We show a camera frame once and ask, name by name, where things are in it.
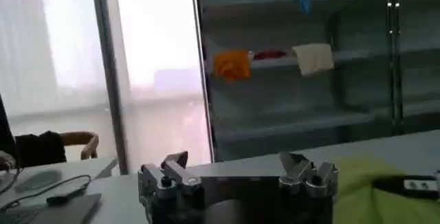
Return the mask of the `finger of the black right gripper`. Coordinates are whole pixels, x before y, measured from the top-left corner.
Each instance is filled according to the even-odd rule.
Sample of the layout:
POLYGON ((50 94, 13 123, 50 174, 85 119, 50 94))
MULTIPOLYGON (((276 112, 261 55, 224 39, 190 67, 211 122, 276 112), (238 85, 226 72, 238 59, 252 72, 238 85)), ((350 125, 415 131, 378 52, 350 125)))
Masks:
POLYGON ((414 199, 439 199, 439 180, 429 175, 391 175, 373 180, 375 189, 414 199))

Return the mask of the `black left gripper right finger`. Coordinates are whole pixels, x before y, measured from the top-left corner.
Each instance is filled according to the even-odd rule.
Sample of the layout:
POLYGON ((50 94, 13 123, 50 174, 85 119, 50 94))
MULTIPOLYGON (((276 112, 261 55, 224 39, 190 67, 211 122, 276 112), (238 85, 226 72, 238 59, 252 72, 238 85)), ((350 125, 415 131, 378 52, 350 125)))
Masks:
POLYGON ((281 152, 279 159, 285 174, 279 186, 291 195, 305 193, 314 199, 334 198, 338 193, 339 170, 335 164, 322 162, 319 166, 304 155, 281 152))

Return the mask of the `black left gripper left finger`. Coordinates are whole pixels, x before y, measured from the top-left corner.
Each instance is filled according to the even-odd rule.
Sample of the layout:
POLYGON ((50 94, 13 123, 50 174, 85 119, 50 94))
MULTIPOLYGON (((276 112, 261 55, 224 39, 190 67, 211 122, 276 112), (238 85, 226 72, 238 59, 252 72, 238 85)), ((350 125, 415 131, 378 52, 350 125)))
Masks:
POLYGON ((148 207, 153 202, 178 202, 184 207, 204 206, 204 187, 201 177, 186 169, 188 152, 167 155, 162 163, 143 164, 137 172, 138 199, 148 207))

